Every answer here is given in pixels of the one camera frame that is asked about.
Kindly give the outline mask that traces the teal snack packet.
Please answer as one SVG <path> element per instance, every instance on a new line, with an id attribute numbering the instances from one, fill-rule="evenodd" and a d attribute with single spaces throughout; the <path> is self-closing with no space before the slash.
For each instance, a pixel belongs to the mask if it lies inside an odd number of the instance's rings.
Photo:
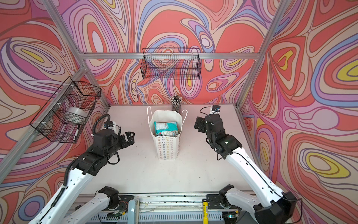
<path id="1" fill-rule="evenodd" d="M 178 137 L 177 122 L 154 122 L 156 136 Z"/>

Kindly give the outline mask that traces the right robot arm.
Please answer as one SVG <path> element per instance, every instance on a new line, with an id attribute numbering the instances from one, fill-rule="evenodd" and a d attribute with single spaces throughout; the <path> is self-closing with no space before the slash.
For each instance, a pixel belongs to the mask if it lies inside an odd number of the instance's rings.
<path id="1" fill-rule="evenodd" d="M 219 114 L 197 117 L 194 128 L 206 134 L 210 147 L 239 171 L 255 193 L 252 196 L 229 184 L 218 193 L 223 208 L 236 206 L 258 224 L 284 224 L 292 217 L 298 199 L 292 192 L 284 192 L 258 168 L 242 144 L 226 133 Z"/>

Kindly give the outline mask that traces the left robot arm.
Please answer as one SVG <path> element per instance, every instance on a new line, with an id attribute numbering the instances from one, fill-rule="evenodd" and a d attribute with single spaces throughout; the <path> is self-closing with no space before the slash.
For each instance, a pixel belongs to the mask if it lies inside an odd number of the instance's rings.
<path id="1" fill-rule="evenodd" d="M 119 156 L 120 149 L 135 143 L 135 133 L 118 135 L 114 130 L 103 129 L 94 133 L 93 144 L 66 168 L 64 182 L 45 207 L 33 218 L 32 224 L 84 224 L 102 210 L 115 210 L 121 204 L 118 191 L 105 186 L 98 193 L 70 215 L 67 212 L 83 189 L 99 173 L 111 164 L 110 158 Z"/>

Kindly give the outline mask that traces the white patterned paper bag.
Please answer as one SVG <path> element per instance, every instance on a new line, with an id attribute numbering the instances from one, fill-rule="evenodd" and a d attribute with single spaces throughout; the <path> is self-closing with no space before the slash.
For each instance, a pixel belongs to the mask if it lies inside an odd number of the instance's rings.
<path id="1" fill-rule="evenodd" d="M 149 106 L 146 109 L 148 126 L 150 129 L 151 137 L 154 141 L 155 149 L 160 160 L 175 160 L 179 154 L 180 137 L 183 129 L 183 125 L 187 118 L 188 111 L 183 110 L 182 113 L 169 110 L 156 110 L 152 111 L 152 107 Z M 179 136 L 156 136 L 154 122 L 177 122 Z"/>

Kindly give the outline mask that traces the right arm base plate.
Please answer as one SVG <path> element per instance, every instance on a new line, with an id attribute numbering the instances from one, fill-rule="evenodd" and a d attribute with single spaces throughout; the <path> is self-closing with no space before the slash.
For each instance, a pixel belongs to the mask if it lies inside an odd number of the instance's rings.
<path id="1" fill-rule="evenodd" d="M 241 211 L 240 207 L 230 205 L 228 201 L 221 198 L 219 194 L 206 194 L 206 201 L 208 202 L 209 210 L 238 210 Z"/>

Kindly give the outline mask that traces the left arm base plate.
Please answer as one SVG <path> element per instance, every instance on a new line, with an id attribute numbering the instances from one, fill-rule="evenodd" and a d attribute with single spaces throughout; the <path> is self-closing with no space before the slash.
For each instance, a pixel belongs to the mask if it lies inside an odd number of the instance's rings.
<path id="1" fill-rule="evenodd" d="M 112 196 L 110 197 L 109 205 L 107 205 L 103 210 L 127 212 L 129 207 L 129 201 L 133 199 L 133 195 Z"/>

